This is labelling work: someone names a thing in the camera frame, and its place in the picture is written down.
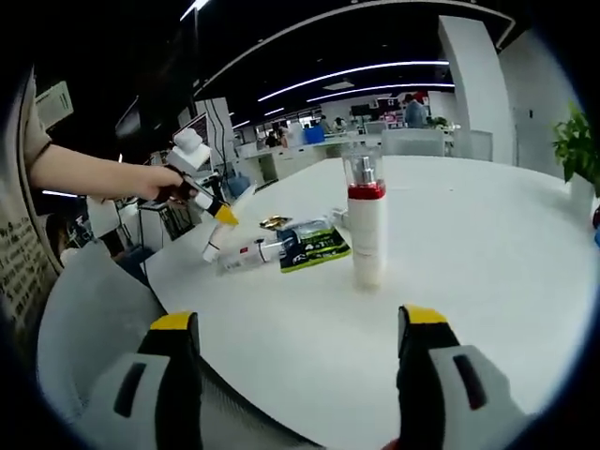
chair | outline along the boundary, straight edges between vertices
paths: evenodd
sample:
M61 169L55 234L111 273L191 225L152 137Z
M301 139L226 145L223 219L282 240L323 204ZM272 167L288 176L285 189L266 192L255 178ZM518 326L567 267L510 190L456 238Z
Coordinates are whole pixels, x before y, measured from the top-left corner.
M493 134L488 131L471 131L472 158L491 161L494 152Z
M383 121L380 122L366 122L365 133L366 134L382 134L387 129L387 124Z
M98 375L136 352L164 313L152 292L90 242L56 281L37 338L37 382L63 420L83 413Z
M384 155L443 157L443 133L437 129L387 129L382 133Z
M492 133L479 130L455 130L453 156L467 159L479 159L481 161L491 161L492 155Z

person's arm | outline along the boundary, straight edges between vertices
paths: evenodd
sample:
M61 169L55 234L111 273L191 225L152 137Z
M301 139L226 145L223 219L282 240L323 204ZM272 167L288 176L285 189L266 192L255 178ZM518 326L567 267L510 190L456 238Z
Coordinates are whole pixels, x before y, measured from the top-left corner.
M426 126L428 124L428 109L424 105L421 105L421 117L423 126Z
M410 127L413 123L413 105L409 103L406 105L406 109L404 110L404 124L406 127Z
M154 200L160 188L179 186L179 174L160 166L139 166L50 144L29 168L33 188L116 199L141 197Z

green package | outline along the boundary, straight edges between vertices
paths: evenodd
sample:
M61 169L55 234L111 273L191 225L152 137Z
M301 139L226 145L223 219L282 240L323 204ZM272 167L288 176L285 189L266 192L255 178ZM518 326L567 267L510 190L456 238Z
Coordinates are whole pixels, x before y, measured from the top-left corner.
M277 231L283 243L279 258L281 272L310 267L350 255L350 246L325 218L292 224Z

spray bottle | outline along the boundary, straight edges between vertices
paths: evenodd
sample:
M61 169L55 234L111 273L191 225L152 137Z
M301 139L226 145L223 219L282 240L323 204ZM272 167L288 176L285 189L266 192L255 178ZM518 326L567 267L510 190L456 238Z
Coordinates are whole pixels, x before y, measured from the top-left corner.
M377 287L387 263L387 200L381 150L351 147L342 153L348 186L354 279L360 287Z

gray shirt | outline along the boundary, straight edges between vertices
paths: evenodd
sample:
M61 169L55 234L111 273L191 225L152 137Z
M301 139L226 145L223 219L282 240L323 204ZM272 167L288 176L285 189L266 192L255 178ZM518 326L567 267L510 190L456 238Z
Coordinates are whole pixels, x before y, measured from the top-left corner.
M25 361L60 264L35 214L27 169L50 143L39 122L33 74L0 124L0 309Z
M322 128L323 133L325 134L331 134L331 127L329 127L329 124L327 123L327 121L325 119L321 119L319 121L319 125Z
M416 100L412 100L406 107L404 121L409 128L425 128L427 123L427 111L425 106Z

